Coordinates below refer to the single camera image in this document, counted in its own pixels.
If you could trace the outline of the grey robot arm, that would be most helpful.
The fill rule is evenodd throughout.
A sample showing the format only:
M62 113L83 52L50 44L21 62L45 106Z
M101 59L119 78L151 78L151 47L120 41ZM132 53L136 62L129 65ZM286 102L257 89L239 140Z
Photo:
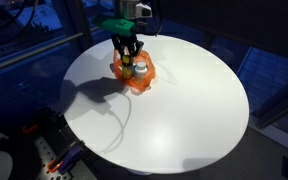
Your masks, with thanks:
M136 5L140 0L114 0L113 15L97 15L92 23L113 35L111 40L114 49L121 56L128 55L134 59L142 50L143 42L138 41L136 37Z

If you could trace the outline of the black gripper green mount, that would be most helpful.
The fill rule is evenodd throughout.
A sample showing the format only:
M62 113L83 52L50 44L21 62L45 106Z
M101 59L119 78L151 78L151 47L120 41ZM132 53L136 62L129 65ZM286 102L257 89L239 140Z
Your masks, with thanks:
M142 51L144 43L138 41L135 31L135 23L133 21L115 16L97 15L92 20L92 23L95 26L112 33L111 40L114 49L118 51L120 56L124 55L123 45L134 44L131 52L133 58L137 57Z

